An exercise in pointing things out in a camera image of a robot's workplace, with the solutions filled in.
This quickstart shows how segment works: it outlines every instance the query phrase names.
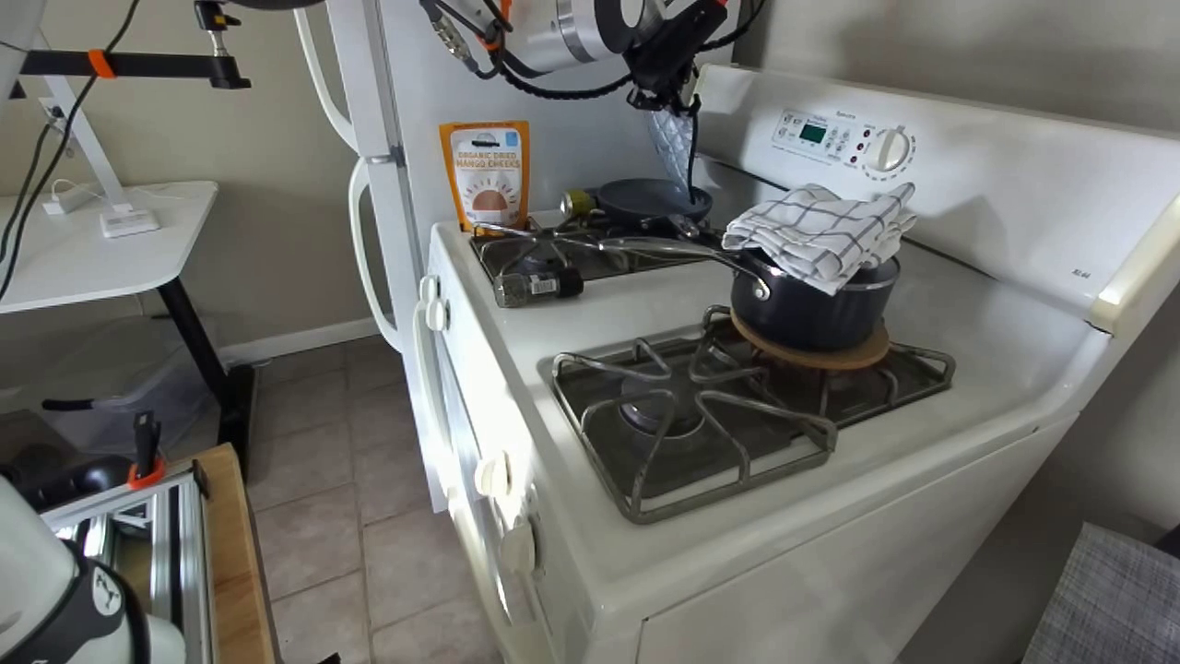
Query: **burner grate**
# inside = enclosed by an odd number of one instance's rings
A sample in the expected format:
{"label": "burner grate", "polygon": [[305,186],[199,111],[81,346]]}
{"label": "burner grate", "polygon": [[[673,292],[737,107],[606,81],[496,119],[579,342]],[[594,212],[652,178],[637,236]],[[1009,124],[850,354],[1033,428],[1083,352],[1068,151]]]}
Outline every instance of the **burner grate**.
{"label": "burner grate", "polygon": [[652,525],[821,465],[836,428],[950,386],[954,363],[896,342],[861,371],[770,367],[730,317],[553,363],[553,392],[619,514]]}

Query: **white wall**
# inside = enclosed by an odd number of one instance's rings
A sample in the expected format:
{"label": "white wall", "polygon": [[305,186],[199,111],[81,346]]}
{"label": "white wall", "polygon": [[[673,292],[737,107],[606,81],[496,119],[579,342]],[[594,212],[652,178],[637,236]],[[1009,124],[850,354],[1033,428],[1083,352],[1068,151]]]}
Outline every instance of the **white wall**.
{"label": "white wall", "polygon": [[770,0],[744,62],[1180,124],[1169,0]]}

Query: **white refrigerator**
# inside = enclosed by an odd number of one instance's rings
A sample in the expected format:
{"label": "white refrigerator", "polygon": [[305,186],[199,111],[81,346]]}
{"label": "white refrigerator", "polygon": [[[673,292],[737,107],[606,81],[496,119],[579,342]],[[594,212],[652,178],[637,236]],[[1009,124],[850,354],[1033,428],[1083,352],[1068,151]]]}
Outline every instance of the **white refrigerator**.
{"label": "white refrigerator", "polygon": [[[530,212],[558,212],[577,186],[659,175],[665,151],[652,119],[626,107],[626,92],[585,103],[534,101],[507,81],[474,76],[450,59],[417,4],[348,0],[324,6],[358,151],[352,182],[358,272],[383,339],[401,354],[433,505],[443,514],[443,486],[458,475],[438,426],[434,346],[421,317],[428,230],[453,224],[438,124],[530,121]],[[619,73],[622,62],[615,59],[553,73],[545,84],[585,87]],[[364,208],[379,241],[379,271],[364,263],[364,255],[378,255],[360,242]]]}

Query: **wire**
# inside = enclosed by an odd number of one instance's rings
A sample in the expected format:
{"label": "wire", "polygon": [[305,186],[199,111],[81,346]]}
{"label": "wire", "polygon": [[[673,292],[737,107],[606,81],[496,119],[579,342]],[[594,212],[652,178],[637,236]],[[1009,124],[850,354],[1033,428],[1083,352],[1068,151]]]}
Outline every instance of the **wire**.
{"label": "wire", "polygon": [[[102,48],[108,57],[112,57],[112,52],[123,46],[123,38],[128,32],[137,11],[140,11],[140,0],[128,0],[118,31],[116,31],[116,38],[112,38],[108,48]],[[79,119],[81,103],[89,101],[89,92],[95,87],[95,81],[101,81],[101,76],[89,76],[89,81],[81,84],[81,92],[79,92],[68,121],[64,121],[58,148],[51,151],[48,166],[41,170],[35,191],[26,191],[26,201],[20,201],[20,203],[13,208],[13,215],[6,215],[6,224],[4,224],[0,241],[4,241],[4,242],[13,241],[13,255],[6,255],[6,266],[4,266],[4,277],[0,277],[0,299],[4,299],[6,287],[13,287],[13,277],[15,277],[15,263],[20,263],[20,255],[22,255],[22,241],[26,241],[30,215],[35,215],[35,208],[37,208],[48,178],[51,178],[51,175],[58,170],[58,164],[64,164],[64,156],[68,156],[68,148],[72,148],[73,119]],[[48,124],[41,128],[41,135],[37,135],[37,151],[35,151],[35,158],[30,158],[26,182],[35,182],[35,175],[37,175],[37,164],[41,164],[41,148],[45,148],[48,128],[51,128],[51,121],[48,121]]]}
{"label": "wire", "polygon": [[696,178],[696,135],[702,135],[702,103],[690,107],[690,166],[687,166],[687,188],[692,191],[692,178]]}
{"label": "wire", "polygon": [[485,0],[485,6],[490,11],[496,25],[501,25],[507,32],[514,32],[514,22],[501,6],[496,6],[496,0]]}
{"label": "wire", "polygon": [[754,22],[765,15],[765,6],[769,6],[769,0],[755,0],[755,6],[744,15],[744,22],[735,32],[726,32],[721,42],[703,42],[702,52],[717,52],[717,48],[742,42],[754,31]]}
{"label": "wire", "polygon": [[599,84],[599,87],[542,87],[542,84],[530,84],[523,76],[517,76],[514,65],[507,65],[507,57],[490,52],[490,65],[521,92],[526,95],[537,95],[537,101],[599,101],[599,95],[610,95],[615,87],[622,87],[631,81],[631,73],[622,73],[619,81],[610,81],[610,84]]}
{"label": "wire", "polygon": [[13,46],[13,42],[0,42],[4,48],[13,48],[13,52],[30,52],[30,48],[20,48],[20,46]]}
{"label": "wire", "polygon": [[22,188],[15,191],[13,215],[6,215],[6,220],[4,220],[4,234],[0,234],[0,263],[4,263],[4,255],[6,255],[13,220],[15,220],[20,212],[26,208],[30,186],[35,186],[35,178],[37,178],[37,166],[41,166],[41,151],[45,151],[48,132],[51,132],[51,121],[45,121],[41,132],[37,132],[30,170],[26,170],[26,178],[22,178]]}

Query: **white cloth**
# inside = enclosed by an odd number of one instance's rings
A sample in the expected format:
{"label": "white cloth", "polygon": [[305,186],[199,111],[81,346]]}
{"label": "white cloth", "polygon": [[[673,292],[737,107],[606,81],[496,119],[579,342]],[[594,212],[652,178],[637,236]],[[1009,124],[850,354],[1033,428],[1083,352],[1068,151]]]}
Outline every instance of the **white cloth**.
{"label": "white cloth", "polygon": [[735,217],[724,250],[765,250],[789,277],[836,295],[863,266],[901,250],[901,236],[915,230],[911,194],[911,182],[872,201],[792,188]]}

